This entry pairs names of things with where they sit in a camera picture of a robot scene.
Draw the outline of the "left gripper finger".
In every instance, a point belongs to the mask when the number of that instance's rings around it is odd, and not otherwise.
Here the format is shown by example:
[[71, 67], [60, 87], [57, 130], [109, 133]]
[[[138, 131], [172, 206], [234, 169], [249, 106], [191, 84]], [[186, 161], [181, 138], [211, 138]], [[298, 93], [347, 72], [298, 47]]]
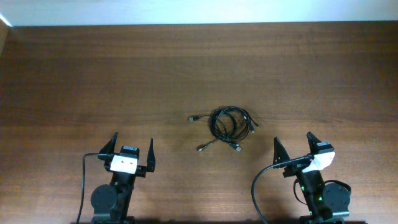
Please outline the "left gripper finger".
[[155, 172], [155, 154], [154, 154], [154, 140], [150, 140], [150, 146], [147, 154], [146, 171]]
[[117, 138], [118, 138], [118, 132], [115, 132], [112, 138], [99, 151], [98, 159], [104, 161], [108, 158], [108, 156], [113, 155]]

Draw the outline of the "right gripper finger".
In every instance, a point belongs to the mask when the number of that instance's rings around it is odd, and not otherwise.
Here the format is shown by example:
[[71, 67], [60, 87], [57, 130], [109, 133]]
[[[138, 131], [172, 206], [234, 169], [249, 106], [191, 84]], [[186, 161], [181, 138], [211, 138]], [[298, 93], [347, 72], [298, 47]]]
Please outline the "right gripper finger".
[[320, 140], [310, 131], [306, 134], [306, 136], [307, 136], [307, 139], [308, 139], [310, 152], [312, 154], [318, 154], [319, 148], [318, 148], [317, 144], [320, 143]]
[[273, 164], [279, 165], [287, 165], [288, 161], [290, 161], [290, 157], [285, 150], [285, 147], [282, 145], [281, 141], [278, 137], [274, 138], [274, 157]]

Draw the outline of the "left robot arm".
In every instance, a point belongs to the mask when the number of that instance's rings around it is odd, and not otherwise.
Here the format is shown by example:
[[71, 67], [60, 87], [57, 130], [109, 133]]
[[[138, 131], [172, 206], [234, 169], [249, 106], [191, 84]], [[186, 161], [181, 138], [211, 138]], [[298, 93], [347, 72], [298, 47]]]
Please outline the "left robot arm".
[[118, 133], [99, 151], [98, 159], [104, 168], [112, 173], [109, 184], [95, 188], [90, 203], [94, 209], [92, 223], [134, 224], [135, 218], [127, 215], [136, 178], [144, 178], [148, 172], [155, 172], [154, 144], [150, 143], [147, 164], [139, 162], [139, 148], [123, 146], [119, 153], [114, 151]]

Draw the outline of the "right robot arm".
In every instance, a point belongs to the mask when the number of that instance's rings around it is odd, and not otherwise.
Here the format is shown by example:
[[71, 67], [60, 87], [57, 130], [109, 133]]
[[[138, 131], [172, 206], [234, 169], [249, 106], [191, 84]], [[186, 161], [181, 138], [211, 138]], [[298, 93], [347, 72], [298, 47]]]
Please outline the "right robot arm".
[[299, 184], [309, 215], [301, 216], [300, 223], [343, 223], [349, 215], [351, 187], [339, 180], [324, 180], [321, 171], [330, 166], [334, 147], [327, 141], [319, 140], [313, 133], [307, 133], [310, 153], [291, 159], [280, 142], [274, 138], [273, 165], [283, 168], [283, 176], [295, 177]]

